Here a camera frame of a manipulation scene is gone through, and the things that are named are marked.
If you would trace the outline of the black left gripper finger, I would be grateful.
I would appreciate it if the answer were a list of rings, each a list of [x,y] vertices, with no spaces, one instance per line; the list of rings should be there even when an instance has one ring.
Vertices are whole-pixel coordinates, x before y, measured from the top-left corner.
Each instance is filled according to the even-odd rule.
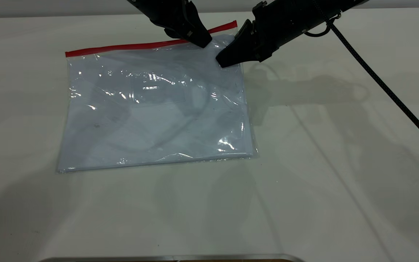
[[[173,39],[182,39],[186,41],[194,41],[193,31],[192,30],[173,30],[165,28],[165,33]]]
[[[182,7],[184,14],[182,37],[200,48],[205,48],[211,42],[212,36],[203,25],[195,4],[183,0]]]

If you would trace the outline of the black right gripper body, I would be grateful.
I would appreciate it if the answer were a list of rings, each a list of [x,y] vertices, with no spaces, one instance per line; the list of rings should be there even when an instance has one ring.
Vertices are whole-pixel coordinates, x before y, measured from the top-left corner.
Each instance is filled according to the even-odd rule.
[[[311,28],[316,9],[311,0],[275,0],[259,2],[252,9],[255,58],[264,61],[280,46]]]

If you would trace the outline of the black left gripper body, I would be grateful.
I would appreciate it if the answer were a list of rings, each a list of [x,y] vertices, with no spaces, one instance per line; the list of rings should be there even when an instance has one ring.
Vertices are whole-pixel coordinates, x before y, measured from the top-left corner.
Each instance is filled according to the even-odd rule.
[[[186,0],[128,0],[159,27],[179,31],[186,27]]]

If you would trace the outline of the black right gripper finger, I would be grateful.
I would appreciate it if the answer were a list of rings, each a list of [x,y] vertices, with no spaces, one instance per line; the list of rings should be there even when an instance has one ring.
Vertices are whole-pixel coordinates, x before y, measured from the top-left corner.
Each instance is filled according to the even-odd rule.
[[[216,61],[222,68],[248,61],[262,62],[268,58],[268,53],[258,43],[254,35],[238,35],[216,56]]]
[[[253,36],[253,22],[246,20],[237,33],[237,37],[252,37]]]

